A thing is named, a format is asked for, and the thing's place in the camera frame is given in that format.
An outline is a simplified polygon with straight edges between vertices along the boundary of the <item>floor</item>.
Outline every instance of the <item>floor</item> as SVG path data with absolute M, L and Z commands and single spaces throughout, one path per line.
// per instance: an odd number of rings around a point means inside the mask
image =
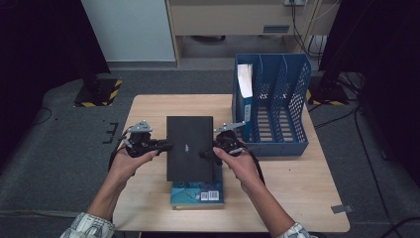
M 47 93 L 44 106 L 50 111 L 40 111 L 35 122 L 43 123 L 28 133 L 7 173 L 0 178 L 0 237 L 56 237 L 72 221 L 72 218 L 12 215 L 19 209 L 85 209 L 106 175 L 103 171 L 106 171 L 109 148 L 101 144 L 103 133 L 110 122 L 125 122 L 134 95 L 230 93 L 234 53 L 285 51 L 282 39 L 277 37 L 213 40 L 186 39 L 179 67 L 112 68 L 113 76 L 123 79 L 123 87 L 112 107 L 73 108 L 71 100 L 81 86 L 80 80 Z M 319 75 L 318 62 L 312 62 L 313 75 Z M 165 70 L 170 71 L 169 76 L 159 73 Z M 349 73 L 349 78 L 359 83 L 355 74 Z M 356 99 L 352 92 L 346 91 L 350 98 Z M 358 106 L 357 100 L 341 106 L 307 105 L 338 193 L 343 204 L 354 209 L 348 213 L 349 232 L 317 235 L 328 238 L 419 237 L 420 220 L 396 224 L 420 217 L 420 189 L 398 162 L 382 158 L 381 147 L 367 118 L 360 111 L 355 112 Z M 97 155 L 102 155 L 103 160 L 97 160 Z M 398 226 L 398 233 L 390 230 L 391 222 L 394 227 Z M 139 232 L 116 233 L 117 237 L 139 235 Z M 168 233 L 141 235 L 144 238 L 185 237 L 185 234 L 169 236 Z M 266 237 L 266 234 L 188 234 L 187 237 L 260 236 Z

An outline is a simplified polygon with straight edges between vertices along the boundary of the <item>sleeve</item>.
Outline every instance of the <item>sleeve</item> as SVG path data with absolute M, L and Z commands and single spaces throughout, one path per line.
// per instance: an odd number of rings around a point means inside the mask
M 80 213 L 60 238 L 111 238 L 115 225 L 108 220 Z
M 305 230 L 305 228 L 298 222 L 294 223 L 284 234 L 277 238 L 310 238 L 311 235 Z

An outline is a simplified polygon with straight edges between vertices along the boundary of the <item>book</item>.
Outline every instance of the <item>book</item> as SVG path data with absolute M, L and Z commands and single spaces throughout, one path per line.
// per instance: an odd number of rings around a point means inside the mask
M 250 141 L 251 134 L 251 110 L 253 104 L 253 65 L 238 64 L 238 105 L 239 105 L 239 121 L 244 121 L 245 126 L 242 127 L 241 137 L 245 142 Z
M 174 181 L 170 191 L 170 205 L 176 210 L 223 208 L 222 166 L 213 169 L 214 179 L 204 181 Z
M 213 117 L 167 116 L 166 131 L 173 145 L 167 152 L 166 180 L 212 181 L 215 163 L 200 154 L 213 149 Z

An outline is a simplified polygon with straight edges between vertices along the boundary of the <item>drawer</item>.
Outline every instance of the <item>drawer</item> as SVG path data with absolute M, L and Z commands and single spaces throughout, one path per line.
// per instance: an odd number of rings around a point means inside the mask
M 176 36 L 293 34 L 291 7 L 279 0 L 170 0 Z M 312 3 L 296 7 L 296 26 L 304 31 Z

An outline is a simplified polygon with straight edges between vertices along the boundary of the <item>white paper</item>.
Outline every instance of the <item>white paper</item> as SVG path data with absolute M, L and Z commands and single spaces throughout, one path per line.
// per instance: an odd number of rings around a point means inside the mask
M 253 65 L 238 64 L 238 82 L 244 98 L 253 96 Z

